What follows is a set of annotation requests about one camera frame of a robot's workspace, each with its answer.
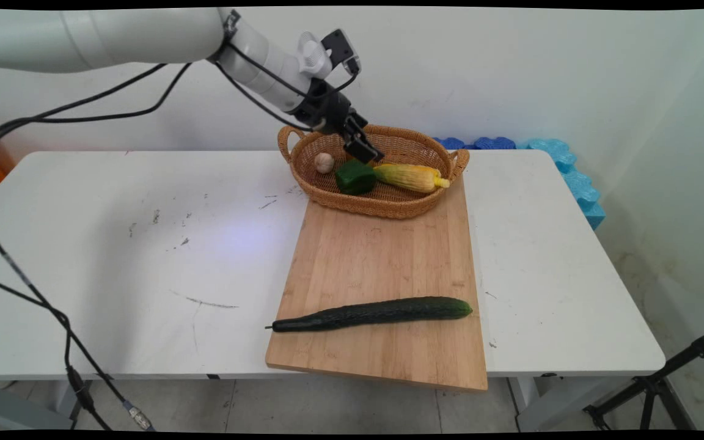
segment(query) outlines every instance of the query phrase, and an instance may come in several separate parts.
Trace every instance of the basket handle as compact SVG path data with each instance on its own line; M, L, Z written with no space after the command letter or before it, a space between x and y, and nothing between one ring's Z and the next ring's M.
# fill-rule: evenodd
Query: basket handle
M463 172L464 168L466 168L466 165L469 164L469 151L465 148L455 150L453 151L453 153L450 153L450 159L455 158L458 159L457 161L455 161L455 167L453 167L452 172L450 172L450 182L458 178Z
M287 147L287 139L290 137L290 133L296 133L301 139L305 136L301 130L288 125L279 130L279 151L282 152L282 156L284 156L284 160L287 161L288 164L293 161L290 158L290 148Z

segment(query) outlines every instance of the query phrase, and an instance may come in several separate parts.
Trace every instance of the wooden cutting board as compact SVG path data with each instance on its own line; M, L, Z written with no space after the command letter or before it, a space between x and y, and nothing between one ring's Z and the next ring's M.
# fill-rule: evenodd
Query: wooden cutting board
M274 332L269 367L487 390L463 179L435 208L396 220L309 202L277 317L397 298L460 298L460 320Z

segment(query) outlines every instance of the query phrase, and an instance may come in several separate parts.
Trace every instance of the tripod stand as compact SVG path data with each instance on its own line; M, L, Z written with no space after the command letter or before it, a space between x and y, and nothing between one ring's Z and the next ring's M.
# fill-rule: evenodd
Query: tripod stand
M629 387L622 392L612 396L600 406L586 406L583 412L592 417L597 428L603 431L609 431L610 426L604 422L604 415L628 402L640 393L645 392L645 404L643 405L643 415L640 419L640 429L648 429L648 426L651 424L654 400L656 396L659 396L667 413L670 414L675 428L690 430L692 426L681 412L681 407L679 407L679 404L673 397L673 393L667 387L664 378L670 373L673 373L673 371L684 367L688 362L692 362L697 357L704 359L704 336L697 338L695 342L692 342L683 351L668 359L662 370L650 376L638 376L634 379L634 384L629 385Z

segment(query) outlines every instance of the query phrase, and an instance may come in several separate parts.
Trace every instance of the garlic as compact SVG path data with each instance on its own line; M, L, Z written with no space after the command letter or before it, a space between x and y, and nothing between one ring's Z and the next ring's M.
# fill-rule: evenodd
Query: garlic
M319 153L313 158L313 166L317 168L317 172L321 174L327 174L333 171L333 164L335 164L333 156L327 153Z

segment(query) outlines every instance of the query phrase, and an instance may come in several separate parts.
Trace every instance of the white wall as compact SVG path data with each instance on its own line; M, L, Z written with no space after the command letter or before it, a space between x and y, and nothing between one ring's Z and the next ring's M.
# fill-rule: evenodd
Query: white wall
M665 354L704 335L704 58L604 195L600 242ZM670 376L704 429L704 359Z
M643 314L662 326L654 330L662 347L671 354L704 332L704 10L238 10L286 50L302 31L324 36L344 28L363 64L344 93L371 123L466 142L478 136L569 142L578 167L604 195L609 217L599 237L629 290L648 306L661 298ZM0 123L87 97L146 68L72 75L0 70ZM168 67L67 116L146 108L177 70ZM329 80L344 78L336 72ZM271 150L280 127L199 62L154 114L22 128L5 139L0 161L8 167L34 150ZM643 263L629 267L634 261ZM659 279L649 288L658 285L661 297L638 297L644 287L629 272ZM654 314L670 307L674 317L657 320ZM676 387L704 426L704 370L692 371L696 381Z

